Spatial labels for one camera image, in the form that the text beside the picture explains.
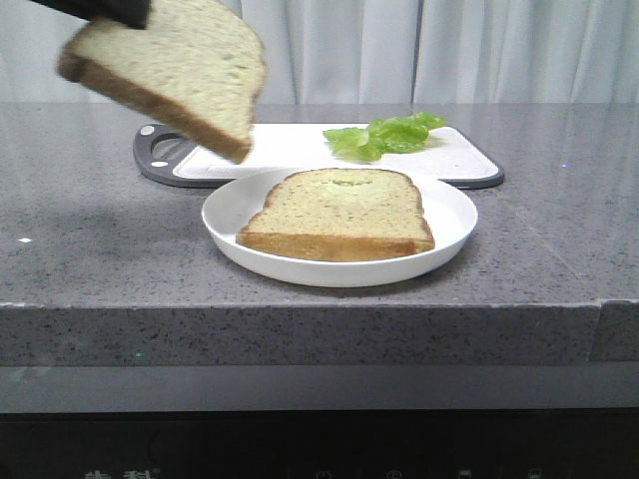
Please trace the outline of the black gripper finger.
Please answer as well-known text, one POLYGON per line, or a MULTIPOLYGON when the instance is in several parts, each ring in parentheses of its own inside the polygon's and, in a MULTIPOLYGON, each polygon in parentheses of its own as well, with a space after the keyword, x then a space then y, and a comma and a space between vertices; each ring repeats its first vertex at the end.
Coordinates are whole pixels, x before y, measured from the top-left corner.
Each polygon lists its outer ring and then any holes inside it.
POLYGON ((150 0, 34 0, 34 2, 84 20, 104 17, 136 29, 146 27, 151 11, 150 0))

